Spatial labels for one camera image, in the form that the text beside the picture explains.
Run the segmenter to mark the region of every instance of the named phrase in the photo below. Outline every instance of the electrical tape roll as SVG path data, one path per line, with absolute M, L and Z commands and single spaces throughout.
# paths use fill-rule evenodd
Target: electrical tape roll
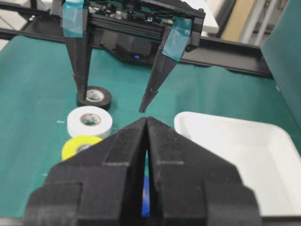
M 76 108 L 67 118 L 68 133 L 71 137 L 97 136 L 105 139 L 111 134 L 112 124 L 110 114 L 95 106 Z
M 95 136 L 80 136 L 75 137 L 66 142 L 62 149 L 62 160 L 65 161 L 77 153 L 88 149 L 90 146 L 93 146 L 103 139 Z
M 111 93 L 98 86 L 89 86 L 87 88 L 87 97 L 83 99 L 82 96 L 77 94 L 77 105 L 80 106 L 95 106 L 101 107 L 104 110 L 109 110 L 111 106 L 112 95 Z

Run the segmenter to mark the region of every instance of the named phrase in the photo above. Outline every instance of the yellow electrical tape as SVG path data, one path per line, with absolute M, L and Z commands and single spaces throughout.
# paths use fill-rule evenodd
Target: yellow electrical tape
M 102 140 L 103 139 L 100 137 L 95 136 L 80 136 L 72 138 L 67 141 L 62 149 L 62 160 L 65 161 Z

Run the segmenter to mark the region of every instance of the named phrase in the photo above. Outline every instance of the white tray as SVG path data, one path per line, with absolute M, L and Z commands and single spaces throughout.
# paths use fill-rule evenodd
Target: white tray
M 261 215 L 301 215 L 301 159 L 290 136 L 266 123 L 183 112 L 175 130 L 238 168 Z

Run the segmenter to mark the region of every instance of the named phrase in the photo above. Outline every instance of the blue painter's tape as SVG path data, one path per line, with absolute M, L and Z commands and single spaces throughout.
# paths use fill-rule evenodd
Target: blue painter's tape
M 83 37 L 83 5 L 84 0 L 66 0 L 63 5 L 64 37 Z
M 173 28 L 162 53 L 179 62 L 190 38 L 191 29 L 192 20 L 175 16 Z

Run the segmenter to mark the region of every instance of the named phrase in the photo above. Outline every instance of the tape roll label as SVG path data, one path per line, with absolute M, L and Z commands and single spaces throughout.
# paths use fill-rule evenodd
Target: tape roll label
M 100 102 L 104 99 L 104 94 L 96 89 L 90 89 L 87 91 L 87 100 L 92 102 Z
M 97 126 L 102 122 L 102 119 L 97 114 L 88 113 L 82 115 L 80 121 L 86 126 Z

